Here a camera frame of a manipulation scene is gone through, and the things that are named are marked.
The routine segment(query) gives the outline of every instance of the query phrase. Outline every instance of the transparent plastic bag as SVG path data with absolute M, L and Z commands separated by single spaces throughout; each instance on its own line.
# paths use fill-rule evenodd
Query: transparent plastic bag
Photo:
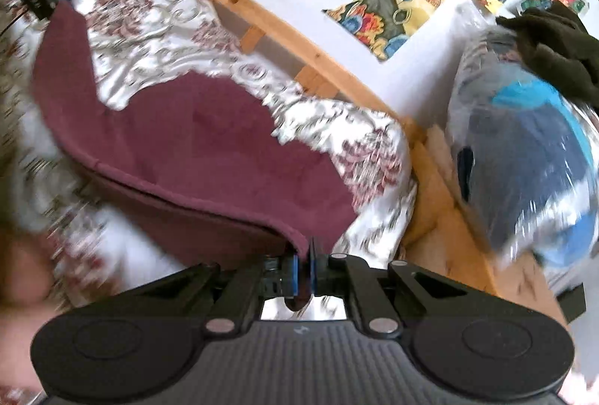
M 571 265 L 597 238 L 599 132 L 521 64 L 510 30 L 489 27 L 462 56 L 447 136 L 462 198 L 500 265 L 532 248 Z

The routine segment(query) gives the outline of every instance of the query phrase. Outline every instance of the silver screw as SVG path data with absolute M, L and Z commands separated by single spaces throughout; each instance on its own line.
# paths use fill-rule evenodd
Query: silver screw
M 378 332 L 380 334 L 391 334 L 399 329 L 399 324 L 387 317 L 379 317 L 377 319 L 373 319 L 368 323 L 368 327 L 370 327 L 371 331 Z
M 215 334 L 228 334 L 235 329 L 235 322 L 230 319 L 211 319 L 206 322 L 206 329 Z

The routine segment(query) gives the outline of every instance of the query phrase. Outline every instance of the blurred skin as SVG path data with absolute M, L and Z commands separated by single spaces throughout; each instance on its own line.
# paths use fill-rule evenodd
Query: blurred skin
M 58 314 L 45 302 L 53 282 L 50 261 L 36 238 L 0 229 L 0 265 L 0 386 L 42 391 L 29 347 Z

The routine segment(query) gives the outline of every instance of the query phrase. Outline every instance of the floral bedspread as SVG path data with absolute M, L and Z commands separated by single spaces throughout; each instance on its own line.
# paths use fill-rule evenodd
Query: floral bedspread
M 269 109 L 273 136 L 300 140 L 330 154 L 353 194 L 356 220 L 335 251 L 385 267 L 411 218 L 415 182 L 407 140 L 389 116 L 352 104 L 307 96 L 259 54 L 241 53 L 209 0 L 72 0 L 88 20 L 98 98 L 123 110 L 139 90 L 190 70 L 228 75 Z M 55 233 L 55 272 L 72 305 L 145 284 L 180 270 L 117 209 L 95 197 L 70 169 L 28 92 L 46 21 L 20 0 L 0 0 L 0 188 L 10 197 L 1 216 L 21 228 Z M 264 318 L 344 316 L 331 298 L 293 314 L 277 300 Z

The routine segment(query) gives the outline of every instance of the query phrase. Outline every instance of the maroon cloth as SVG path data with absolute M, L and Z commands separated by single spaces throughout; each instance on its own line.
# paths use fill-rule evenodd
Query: maroon cloth
M 61 2 L 35 60 L 34 96 L 59 146 L 167 252 L 235 268 L 251 255 L 330 250 L 353 222 L 330 158 L 281 146 L 261 102 L 230 78 L 190 72 L 98 101 L 85 18 Z

